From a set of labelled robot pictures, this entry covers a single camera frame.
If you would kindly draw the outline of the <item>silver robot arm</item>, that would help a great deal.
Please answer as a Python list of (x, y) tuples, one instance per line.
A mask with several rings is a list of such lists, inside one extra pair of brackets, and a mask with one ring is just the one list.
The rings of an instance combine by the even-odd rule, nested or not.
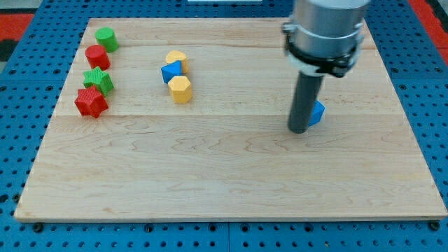
[(341, 78), (358, 61), (370, 0), (296, 0), (283, 23), (284, 51), (302, 73)]

